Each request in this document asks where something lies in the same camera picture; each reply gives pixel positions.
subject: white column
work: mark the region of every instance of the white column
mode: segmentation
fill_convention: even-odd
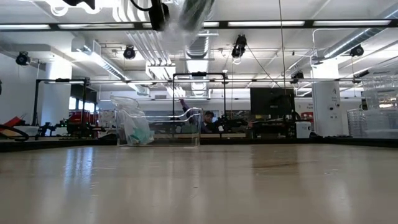
[[[48,63],[45,66],[45,79],[72,78],[72,65],[68,62]],[[41,125],[53,125],[69,117],[70,85],[40,84],[42,88]]]
[[[312,69],[314,78],[338,78],[337,59],[323,61]],[[343,120],[338,82],[318,82],[312,85],[315,132],[321,136],[343,134]]]

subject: white bag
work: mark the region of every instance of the white bag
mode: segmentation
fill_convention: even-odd
[[[140,109],[136,100],[122,96],[111,96],[115,105],[116,124],[118,133],[124,130],[125,136],[118,136],[126,140],[129,146],[149,144],[154,140],[149,129],[145,113]]]

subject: plastic bag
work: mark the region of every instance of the plastic bag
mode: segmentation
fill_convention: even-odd
[[[154,140],[145,113],[136,100],[122,96],[111,96],[116,110],[116,129],[119,142],[129,146],[145,145]]]
[[[163,46],[170,53],[182,50],[196,39],[206,19],[211,18],[215,0],[184,0],[177,5],[178,13],[162,33]]]

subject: black screen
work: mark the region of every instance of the black screen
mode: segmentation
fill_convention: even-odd
[[[293,89],[251,88],[250,105],[252,115],[271,115],[272,118],[292,114]]]

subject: man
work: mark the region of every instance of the man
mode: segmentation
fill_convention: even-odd
[[[185,103],[183,99],[180,100],[180,103],[182,105],[182,109],[184,112],[187,112],[189,110],[189,106]],[[200,126],[200,132],[201,133],[216,133],[218,132],[218,128],[215,126],[213,123],[213,118],[214,118],[214,113],[211,111],[206,111],[205,115],[203,116],[203,121]],[[196,121],[195,117],[190,118],[190,123],[194,123]]]

